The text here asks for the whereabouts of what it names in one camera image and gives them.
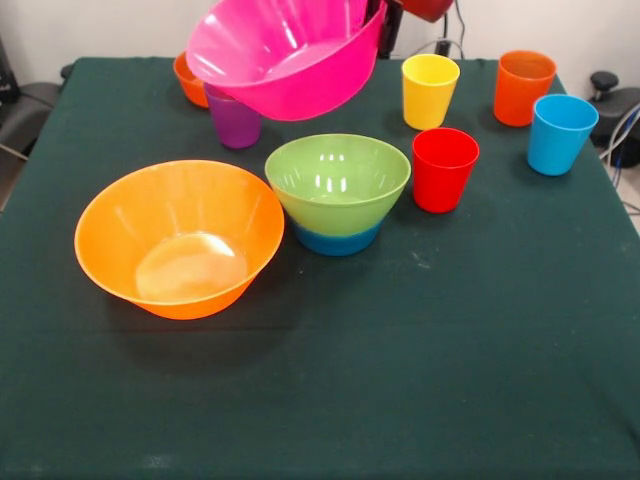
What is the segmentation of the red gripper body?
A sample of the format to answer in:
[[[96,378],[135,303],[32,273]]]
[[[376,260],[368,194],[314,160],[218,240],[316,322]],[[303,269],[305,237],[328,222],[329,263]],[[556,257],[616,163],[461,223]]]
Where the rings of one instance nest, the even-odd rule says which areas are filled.
[[[435,23],[448,12],[453,3],[453,0],[403,0],[402,6],[406,12]]]

